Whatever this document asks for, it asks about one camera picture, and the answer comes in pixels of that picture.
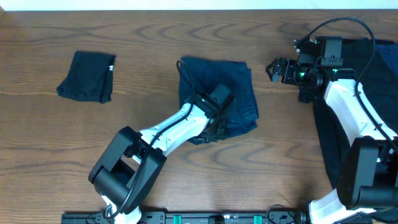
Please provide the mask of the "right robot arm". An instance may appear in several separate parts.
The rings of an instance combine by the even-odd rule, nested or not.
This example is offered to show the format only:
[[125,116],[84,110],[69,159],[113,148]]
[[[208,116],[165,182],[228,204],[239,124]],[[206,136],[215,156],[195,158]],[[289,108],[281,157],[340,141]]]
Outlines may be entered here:
[[266,72],[272,82],[319,95],[341,124],[350,146],[336,188],[310,202],[297,221],[343,223],[397,208],[397,133],[370,104],[355,71],[340,63],[277,58]]

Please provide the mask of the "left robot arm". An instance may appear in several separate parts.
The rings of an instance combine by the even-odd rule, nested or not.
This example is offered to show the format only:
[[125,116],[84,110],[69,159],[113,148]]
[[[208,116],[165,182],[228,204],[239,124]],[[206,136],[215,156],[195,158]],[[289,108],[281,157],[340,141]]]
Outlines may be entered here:
[[229,96],[189,97],[171,117],[147,129],[119,130],[89,173],[88,180],[106,202],[110,223],[137,223],[140,204],[158,178],[167,156],[222,120]]

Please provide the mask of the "dark blue shorts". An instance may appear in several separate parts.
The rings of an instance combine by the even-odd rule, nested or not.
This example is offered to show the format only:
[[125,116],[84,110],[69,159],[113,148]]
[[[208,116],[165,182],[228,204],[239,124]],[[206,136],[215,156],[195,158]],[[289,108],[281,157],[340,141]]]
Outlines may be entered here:
[[226,110],[225,132],[222,140],[246,134],[257,128],[259,110],[252,86],[251,69],[246,62],[210,60],[199,57],[182,57],[186,65],[181,69],[179,83],[179,106],[192,95],[190,77],[194,79],[194,89],[199,94],[210,94],[219,85],[227,86],[234,101]]

